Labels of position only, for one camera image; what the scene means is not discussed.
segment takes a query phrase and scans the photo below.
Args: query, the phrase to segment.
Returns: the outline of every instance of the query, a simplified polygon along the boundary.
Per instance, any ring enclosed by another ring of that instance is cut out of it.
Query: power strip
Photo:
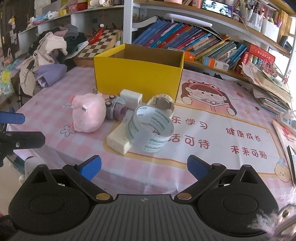
[[[293,126],[296,126],[296,121],[292,118],[286,119],[283,116],[285,116],[285,113],[281,113],[277,115],[276,121],[284,128],[286,128],[288,131],[290,131],[294,136],[296,136],[296,129]]]

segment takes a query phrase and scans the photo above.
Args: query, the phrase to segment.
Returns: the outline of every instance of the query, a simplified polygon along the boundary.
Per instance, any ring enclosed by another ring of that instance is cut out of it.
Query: phone screen
[[[233,7],[220,2],[203,0],[202,9],[206,9],[211,12],[216,12],[226,17],[232,18]]]
[[[288,154],[289,154],[289,159],[291,163],[291,172],[293,175],[293,182],[296,184],[296,175],[295,175],[295,167],[296,167],[296,152],[295,150],[291,147],[288,146]]]

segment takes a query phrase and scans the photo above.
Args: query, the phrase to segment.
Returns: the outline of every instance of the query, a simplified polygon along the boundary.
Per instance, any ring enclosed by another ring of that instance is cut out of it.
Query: pink plush toy
[[[71,103],[71,126],[75,131],[89,133],[99,129],[106,117],[105,100],[101,93],[72,96]]]

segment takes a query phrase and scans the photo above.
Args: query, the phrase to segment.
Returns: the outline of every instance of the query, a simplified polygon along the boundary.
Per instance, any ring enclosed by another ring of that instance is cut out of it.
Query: clothes pile
[[[84,33],[79,33],[72,24],[44,31],[29,47],[30,57],[21,66],[23,92],[33,96],[36,82],[48,87],[59,81],[75,67],[73,57],[87,45]]]

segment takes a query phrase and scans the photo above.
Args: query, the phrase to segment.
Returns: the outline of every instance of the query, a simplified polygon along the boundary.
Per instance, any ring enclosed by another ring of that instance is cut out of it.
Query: floor
[[[9,98],[10,103],[3,103],[1,105],[1,111],[8,111],[12,106],[15,111],[19,109],[16,96],[11,96]],[[11,161],[14,161],[16,155],[9,156]],[[8,206],[21,184],[19,178],[21,173],[16,170],[11,161],[8,158],[4,159],[4,166],[0,167],[0,214],[8,214]]]
[[[8,205],[21,186],[19,178],[20,172],[5,158],[4,166],[0,167],[0,213],[4,215],[8,214]]]

